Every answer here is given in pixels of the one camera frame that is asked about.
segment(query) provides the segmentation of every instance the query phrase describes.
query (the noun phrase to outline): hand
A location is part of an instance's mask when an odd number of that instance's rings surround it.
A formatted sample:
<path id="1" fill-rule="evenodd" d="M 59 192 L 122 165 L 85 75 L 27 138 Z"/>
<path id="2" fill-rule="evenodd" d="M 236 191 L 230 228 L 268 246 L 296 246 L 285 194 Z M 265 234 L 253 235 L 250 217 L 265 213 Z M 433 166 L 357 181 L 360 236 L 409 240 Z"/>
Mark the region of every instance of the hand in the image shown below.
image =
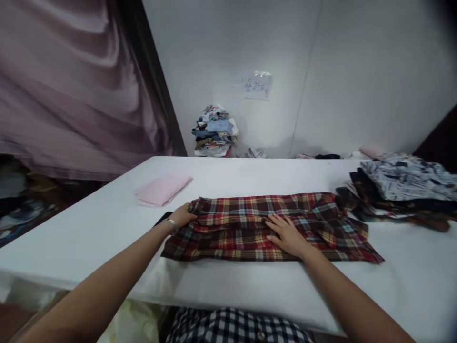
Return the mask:
<path id="1" fill-rule="evenodd" d="M 310 254 L 320 253 L 318 249 L 309 244 L 298 232 L 289 217 L 285 217 L 286 219 L 284 220 L 275 213 L 269 215 L 268 218 L 271 222 L 265 222 L 265 224 L 276 232 L 280 238 L 267 236 L 267 239 L 272 241 L 280 249 L 302 260 L 309 258 Z"/>
<path id="2" fill-rule="evenodd" d="M 185 203 L 181 207 L 178 207 L 169 217 L 170 219 L 174 220 L 179 228 L 182 228 L 184 225 L 189 223 L 192 220 L 196 220 L 197 216 L 189 213 L 189 205 L 190 202 Z"/>

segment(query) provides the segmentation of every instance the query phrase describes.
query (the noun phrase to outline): curtain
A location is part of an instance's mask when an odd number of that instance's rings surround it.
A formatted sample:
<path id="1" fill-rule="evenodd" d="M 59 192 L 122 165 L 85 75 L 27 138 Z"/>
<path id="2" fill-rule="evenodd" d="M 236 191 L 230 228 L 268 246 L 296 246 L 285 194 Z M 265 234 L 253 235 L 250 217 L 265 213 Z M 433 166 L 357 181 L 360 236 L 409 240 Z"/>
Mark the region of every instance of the curtain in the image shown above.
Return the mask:
<path id="1" fill-rule="evenodd" d="M 0 2 L 0 153 L 50 177 L 100 181 L 173 154 L 105 0 Z"/>

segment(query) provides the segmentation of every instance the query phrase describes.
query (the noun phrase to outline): checkered shirt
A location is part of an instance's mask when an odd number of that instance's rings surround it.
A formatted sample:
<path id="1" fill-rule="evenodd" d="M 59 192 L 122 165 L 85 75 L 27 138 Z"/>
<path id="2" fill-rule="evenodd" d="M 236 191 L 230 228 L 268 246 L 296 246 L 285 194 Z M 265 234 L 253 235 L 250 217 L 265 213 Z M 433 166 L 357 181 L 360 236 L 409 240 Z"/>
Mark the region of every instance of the checkered shirt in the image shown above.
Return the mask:
<path id="1" fill-rule="evenodd" d="M 166 342 L 312 343 L 303 330 L 288 320 L 256 316 L 231 307 L 213 312 L 181 307 Z"/>
<path id="2" fill-rule="evenodd" d="M 367 242 L 368 226 L 347 216 L 341 198 L 338 204 L 335 195 L 327 192 L 199 198 L 189 208 L 197 220 L 166 241 L 162 256 L 177 261 L 294 261 L 294 256 L 266 239 L 276 234 L 265 220 L 277 213 L 288 216 L 303 237 L 331 261 L 383 262 Z"/>

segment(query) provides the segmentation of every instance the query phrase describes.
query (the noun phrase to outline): black and white patterned fabric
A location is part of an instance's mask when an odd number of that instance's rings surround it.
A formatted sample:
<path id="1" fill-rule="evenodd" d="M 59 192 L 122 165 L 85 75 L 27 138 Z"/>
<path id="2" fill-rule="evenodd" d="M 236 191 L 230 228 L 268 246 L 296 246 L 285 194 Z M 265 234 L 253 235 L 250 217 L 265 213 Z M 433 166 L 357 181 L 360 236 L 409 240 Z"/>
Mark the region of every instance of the black and white patterned fabric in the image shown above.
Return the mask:
<path id="1" fill-rule="evenodd" d="M 457 175 L 447 172 L 439 163 L 386 153 L 380 161 L 361 162 L 360 167 L 386 200 L 457 201 Z"/>
<path id="2" fill-rule="evenodd" d="M 288 320 L 257 316 L 232 307 L 212 312 L 181 307 L 166 342 L 312 343 L 303 330 Z"/>

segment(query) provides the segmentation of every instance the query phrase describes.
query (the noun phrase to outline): red plaid shirt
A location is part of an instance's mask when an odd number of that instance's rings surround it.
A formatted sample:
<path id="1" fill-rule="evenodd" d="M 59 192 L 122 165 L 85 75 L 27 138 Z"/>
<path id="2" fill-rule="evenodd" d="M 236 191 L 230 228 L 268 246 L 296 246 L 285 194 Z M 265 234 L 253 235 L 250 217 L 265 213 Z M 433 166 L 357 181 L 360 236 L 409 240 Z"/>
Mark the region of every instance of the red plaid shirt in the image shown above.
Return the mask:
<path id="1" fill-rule="evenodd" d="M 288 216 L 306 238 L 331 261 L 383 258 L 367 242 L 368 227 L 347 216 L 332 193 L 303 193 L 244 198 L 194 200 L 196 221 L 165 243 L 162 256 L 178 261 L 209 257 L 235 261 L 292 261 L 295 257 L 266 239 L 276 235 L 266 226 L 269 214 Z"/>

